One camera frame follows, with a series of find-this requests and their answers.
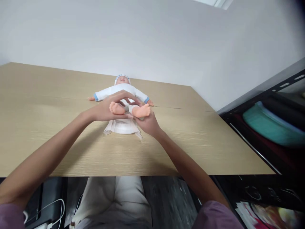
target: doll foot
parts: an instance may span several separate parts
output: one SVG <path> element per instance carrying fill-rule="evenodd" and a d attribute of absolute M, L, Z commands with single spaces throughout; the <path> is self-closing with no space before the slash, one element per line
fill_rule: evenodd
<path fill-rule="evenodd" d="M 122 107 L 121 104 L 111 102 L 109 106 L 109 110 L 111 113 L 116 114 L 116 115 L 122 115 L 125 114 L 125 109 Z"/>
<path fill-rule="evenodd" d="M 134 107 L 132 114 L 137 118 L 146 117 L 150 114 L 150 107 L 148 104 L 145 104 L 142 107 Z"/>

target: table surface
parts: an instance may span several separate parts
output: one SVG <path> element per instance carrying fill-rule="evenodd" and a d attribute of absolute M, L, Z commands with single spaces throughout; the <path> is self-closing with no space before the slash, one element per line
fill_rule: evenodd
<path fill-rule="evenodd" d="M 88 97 L 114 80 L 19 63 L 1 66 L 0 177 L 8 176 L 80 112 L 95 106 Z M 191 87 L 137 79 L 131 83 L 154 102 L 161 128 L 207 174 L 274 174 Z M 178 175 L 154 138 L 143 131 L 142 140 L 135 134 L 106 136 L 107 124 L 94 122 L 85 129 L 52 176 Z"/>

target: doll head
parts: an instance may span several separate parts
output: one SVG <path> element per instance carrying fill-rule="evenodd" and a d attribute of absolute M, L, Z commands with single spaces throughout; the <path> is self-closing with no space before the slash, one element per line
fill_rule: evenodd
<path fill-rule="evenodd" d="M 115 82 L 114 82 L 114 85 L 118 85 L 120 83 L 128 83 L 130 84 L 130 79 L 128 76 L 126 75 L 118 75 L 116 78 L 115 78 Z"/>

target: doll hat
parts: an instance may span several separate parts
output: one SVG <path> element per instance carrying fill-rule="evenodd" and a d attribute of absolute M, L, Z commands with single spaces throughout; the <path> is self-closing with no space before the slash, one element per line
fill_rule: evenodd
<path fill-rule="evenodd" d="M 118 75 L 118 76 L 115 78 L 114 85 L 116 85 L 117 80 L 118 80 L 118 78 L 119 78 L 120 76 L 125 76 L 125 77 L 128 79 L 129 84 L 131 85 L 131 83 L 130 83 L 130 79 L 129 79 L 129 77 L 128 77 L 128 76 L 126 76 L 126 75 Z"/>

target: white pants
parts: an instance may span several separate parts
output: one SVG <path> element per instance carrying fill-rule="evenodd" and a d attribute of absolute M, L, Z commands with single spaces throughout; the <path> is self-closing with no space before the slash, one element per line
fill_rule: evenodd
<path fill-rule="evenodd" d="M 151 209 L 140 177 L 90 177 L 70 228 L 85 218 L 101 223 L 146 221 L 152 224 Z"/>

